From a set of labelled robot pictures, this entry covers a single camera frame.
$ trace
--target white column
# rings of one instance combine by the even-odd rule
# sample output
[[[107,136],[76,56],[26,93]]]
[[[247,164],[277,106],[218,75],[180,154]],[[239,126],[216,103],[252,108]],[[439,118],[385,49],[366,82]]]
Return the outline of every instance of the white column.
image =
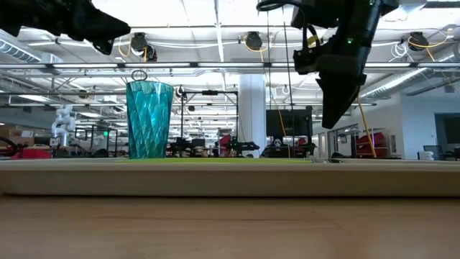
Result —
[[[239,126],[240,142],[253,141],[259,151],[243,152],[258,158],[266,145],[265,133],[265,77],[264,75],[239,76]]]

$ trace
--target monitor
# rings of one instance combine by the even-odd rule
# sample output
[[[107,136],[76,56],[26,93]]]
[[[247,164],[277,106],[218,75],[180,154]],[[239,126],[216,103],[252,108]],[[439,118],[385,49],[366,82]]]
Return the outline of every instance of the monitor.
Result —
[[[444,119],[444,132],[448,144],[460,143],[460,117],[447,117]]]
[[[294,110],[294,112],[292,110],[267,110],[267,136],[311,136],[311,111],[311,108]]]
[[[205,139],[194,139],[194,140],[192,140],[192,145],[194,147],[205,147],[206,146],[206,140]]]

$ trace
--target green mat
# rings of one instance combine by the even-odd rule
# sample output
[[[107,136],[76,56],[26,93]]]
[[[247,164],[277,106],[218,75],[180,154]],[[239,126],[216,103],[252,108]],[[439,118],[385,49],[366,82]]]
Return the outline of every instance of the green mat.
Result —
[[[153,158],[120,160],[119,163],[312,163],[309,160],[254,158]]]

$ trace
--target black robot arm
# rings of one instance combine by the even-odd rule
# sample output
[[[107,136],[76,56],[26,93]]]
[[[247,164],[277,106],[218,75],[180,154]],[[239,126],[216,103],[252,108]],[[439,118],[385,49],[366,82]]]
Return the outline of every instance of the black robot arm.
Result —
[[[295,6],[291,25],[303,30],[303,48],[294,51],[295,70],[300,75],[319,72],[323,90],[323,127],[331,129],[358,97],[366,82],[363,74],[377,24],[382,15],[399,7],[398,0],[262,0],[258,11],[285,4]],[[307,29],[337,27],[327,43],[308,47]]]

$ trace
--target wooden table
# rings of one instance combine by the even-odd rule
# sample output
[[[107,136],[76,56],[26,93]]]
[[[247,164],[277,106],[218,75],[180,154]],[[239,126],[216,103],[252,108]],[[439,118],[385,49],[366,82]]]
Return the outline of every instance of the wooden table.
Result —
[[[0,199],[0,258],[457,259],[455,199]]]

